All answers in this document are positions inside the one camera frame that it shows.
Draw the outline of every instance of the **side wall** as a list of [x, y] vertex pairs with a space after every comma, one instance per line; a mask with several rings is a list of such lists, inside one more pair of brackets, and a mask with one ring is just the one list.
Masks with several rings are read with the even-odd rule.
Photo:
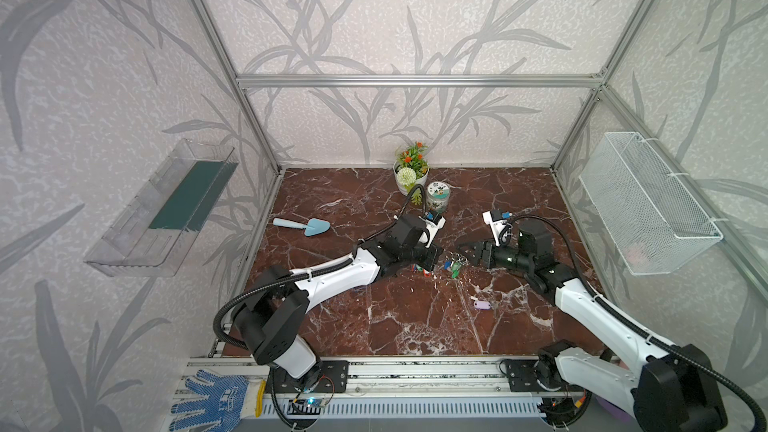
[[[662, 0], [610, 84], [763, 258], [767, 14], [768, 0]], [[578, 177], [591, 152], [621, 124], [598, 105], [558, 170], [603, 284], [648, 327], [705, 350], [768, 408], [768, 310], [721, 246], [672, 274], [633, 276], [582, 189]], [[722, 390], [729, 430], [748, 430], [751, 414]]]
[[[274, 174], [186, 0], [0, 0], [0, 430], [157, 430]], [[240, 165], [172, 278], [83, 263], [174, 144]]]
[[[599, 72], [638, 0], [206, 0], [239, 74]], [[284, 164], [548, 165], [582, 90], [250, 90]]]

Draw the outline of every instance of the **white mesh basket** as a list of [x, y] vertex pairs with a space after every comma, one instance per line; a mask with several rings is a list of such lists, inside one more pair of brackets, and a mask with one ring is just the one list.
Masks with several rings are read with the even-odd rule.
[[634, 275], [668, 274], [723, 234], [637, 132], [608, 132], [579, 177]]

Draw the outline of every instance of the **potted plant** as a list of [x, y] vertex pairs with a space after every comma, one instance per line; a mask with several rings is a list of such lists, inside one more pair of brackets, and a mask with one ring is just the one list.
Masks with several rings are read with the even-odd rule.
[[[417, 142], [405, 150], [398, 150], [396, 152], [395, 165], [392, 169], [395, 172], [397, 187], [404, 196], [407, 196], [408, 192], [416, 184], [426, 187], [427, 174], [429, 174], [429, 164], [426, 158], [424, 158], [426, 150], [427, 146]], [[420, 191], [413, 195], [412, 200], [415, 204], [421, 203], [422, 196]]]

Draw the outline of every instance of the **work glove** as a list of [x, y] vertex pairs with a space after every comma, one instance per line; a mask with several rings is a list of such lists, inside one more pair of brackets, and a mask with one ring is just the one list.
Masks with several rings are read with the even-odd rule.
[[194, 378], [186, 380], [187, 387], [202, 398], [186, 400], [170, 408], [178, 415], [168, 427], [169, 432], [193, 427], [210, 427], [196, 432], [230, 432], [240, 419], [254, 417], [259, 385], [242, 375], [218, 375], [200, 369]]

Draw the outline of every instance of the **trowel handle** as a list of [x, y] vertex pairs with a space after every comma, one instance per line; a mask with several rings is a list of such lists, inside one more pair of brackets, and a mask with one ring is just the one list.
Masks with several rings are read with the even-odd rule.
[[291, 227], [291, 228], [306, 228], [306, 224], [294, 222], [292, 220], [285, 220], [284, 218], [275, 217], [272, 219], [273, 226]]

